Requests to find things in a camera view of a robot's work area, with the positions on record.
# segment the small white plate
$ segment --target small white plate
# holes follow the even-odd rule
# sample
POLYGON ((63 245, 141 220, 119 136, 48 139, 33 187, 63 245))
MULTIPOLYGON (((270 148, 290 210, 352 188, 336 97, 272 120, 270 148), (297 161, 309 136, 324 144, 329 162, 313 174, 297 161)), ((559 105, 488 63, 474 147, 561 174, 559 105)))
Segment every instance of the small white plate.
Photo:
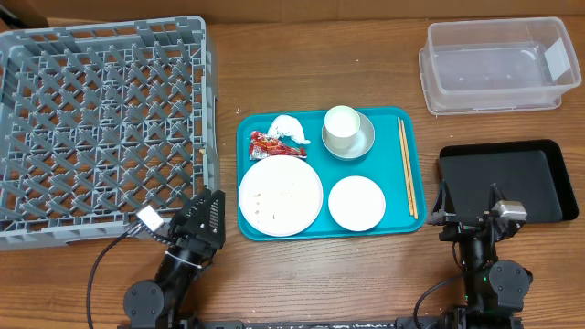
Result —
POLYGON ((238 203, 253 228, 273 237, 288 237, 313 224, 323 205, 323 186, 305 161, 269 156, 242 178, 238 203))
POLYGON ((323 125, 321 129, 321 139, 327 151, 339 160, 354 160, 364 155, 374 145, 376 132, 374 125, 366 115, 358 112, 359 115, 359 130, 356 133, 354 141, 345 149, 337 149, 327 143, 327 130, 323 125))
POLYGON ((343 228, 361 232, 376 226, 386 212, 380 187, 362 176, 346 177, 329 194, 329 212, 343 228))

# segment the teal tray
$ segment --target teal tray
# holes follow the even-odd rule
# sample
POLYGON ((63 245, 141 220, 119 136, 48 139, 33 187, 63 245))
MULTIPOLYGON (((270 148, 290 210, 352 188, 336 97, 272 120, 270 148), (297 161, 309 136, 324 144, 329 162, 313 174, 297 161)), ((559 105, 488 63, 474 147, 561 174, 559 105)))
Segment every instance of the teal tray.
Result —
POLYGON ((238 127, 238 189, 244 174, 258 161, 251 161, 248 154, 252 131, 267 132, 272 121, 281 114, 291 115, 301 122, 305 138, 311 141, 306 145, 307 159, 323 184, 323 207, 314 223, 301 233, 290 237, 271 237, 253 228, 242 215, 238 207, 238 224, 241 232, 255 241, 344 238, 358 236, 374 236, 381 234, 410 233, 419 229, 427 217, 427 206, 420 176, 419 157, 414 138, 412 121, 407 113, 397 107, 357 109, 365 114, 374 124, 376 141, 367 154, 354 161, 341 161, 334 158, 323 145, 321 129, 325 111, 302 111, 291 113, 270 113, 251 115, 244 119, 238 127), (399 129, 397 117, 404 120, 406 135, 409 141, 410 165, 412 181, 419 210, 419 219, 415 220, 409 212, 409 201, 406 193, 406 180, 400 152, 399 129), (331 188, 340 179, 362 175, 376 182, 386 198, 384 217, 370 230, 353 232, 339 226, 329 213, 327 200, 331 188))

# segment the container rim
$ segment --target container rim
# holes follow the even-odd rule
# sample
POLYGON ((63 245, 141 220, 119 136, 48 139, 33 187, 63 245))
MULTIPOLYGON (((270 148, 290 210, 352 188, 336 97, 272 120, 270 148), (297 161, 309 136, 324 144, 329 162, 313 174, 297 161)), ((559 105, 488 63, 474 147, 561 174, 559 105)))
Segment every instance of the container rim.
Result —
POLYGON ((526 18, 501 18, 501 19, 477 19, 477 20, 463 20, 463 21, 453 21, 453 22, 437 22, 432 23, 429 25, 427 29, 427 42, 429 44, 429 53, 431 54, 431 69, 434 74, 434 79, 437 82, 437 88, 443 95, 474 95, 478 91, 484 94, 509 94, 509 93, 517 93, 519 90, 531 90, 531 91, 550 91, 550 90, 570 90, 575 87, 578 87, 581 84, 581 73, 579 68, 579 62, 577 60, 577 54, 575 53, 575 49, 573 47, 573 42, 570 40, 569 32, 565 28, 565 24, 563 21, 555 16, 550 17, 526 17, 526 18), (552 20, 556 21, 558 27, 560 28, 559 34, 560 37, 565 37, 568 44, 565 44, 567 48, 567 56, 569 60, 572 60, 575 63, 575 68, 573 70, 573 74, 575 76, 575 82, 571 84, 564 84, 564 85, 556 85, 556 86, 543 86, 543 87, 519 87, 519 88, 505 88, 505 89, 492 89, 492 90, 446 90, 442 84, 441 79, 439 78, 439 72, 437 71, 437 63, 434 58, 434 46, 432 44, 431 32, 432 29, 436 26, 445 26, 445 25, 461 25, 461 24, 485 24, 487 22, 490 23, 506 23, 509 24, 511 22, 518 22, 518 21, 539 21, 539 20, 552 20))

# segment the white label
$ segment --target white label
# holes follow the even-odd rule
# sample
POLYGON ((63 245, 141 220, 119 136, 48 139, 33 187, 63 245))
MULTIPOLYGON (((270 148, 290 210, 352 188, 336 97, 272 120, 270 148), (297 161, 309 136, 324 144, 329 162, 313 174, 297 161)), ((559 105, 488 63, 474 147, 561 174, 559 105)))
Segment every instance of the white label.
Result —
POLYGON ((563 73, 570 69, 569 56, 562 39, 558 39, 550 48, 545 51, 548 70, 553 81, 556 81, 563 73))

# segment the wooden tabletop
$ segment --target wooden tabletop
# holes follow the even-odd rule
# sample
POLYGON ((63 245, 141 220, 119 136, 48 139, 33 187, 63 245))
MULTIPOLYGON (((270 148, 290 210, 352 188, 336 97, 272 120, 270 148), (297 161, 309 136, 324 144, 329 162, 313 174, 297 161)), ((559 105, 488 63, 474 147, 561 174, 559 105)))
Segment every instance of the wooden tabletop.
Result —
MULTIPOLYGON (((585 68, 585 17, 563 18, 585 68)), ((427 207, 438 188, 442 147, 549 138, 561 147, 585 209, 585 92, 554 111, 435 117, 420 88, 418 52, 431 21, 211 26, 218 48, 218 148, 227 194, 228 239, 215 266, 191 290, 188 307, 204 320, 387 320, 410 315, 420 295, 458 273, 440 228, 355 239, 258 243, 237 224, 236 130, 254 113, 345 104, 396 105, 414 122, 427 207)), ((497 244, 501 259, 535 281, 522 312, 526 328, 585 327, 585 221, 522 228, 497 244)), ((0 254, 1 328, 84 328, 90 268, 109 240, 0 254)), ((165 246, 125 240, 106 255, 93 285, 97 328, 127 320, 126 289, 152 278, 165 246)), ((420 314, 463 302, 461 284, 435 292, 420 314)))

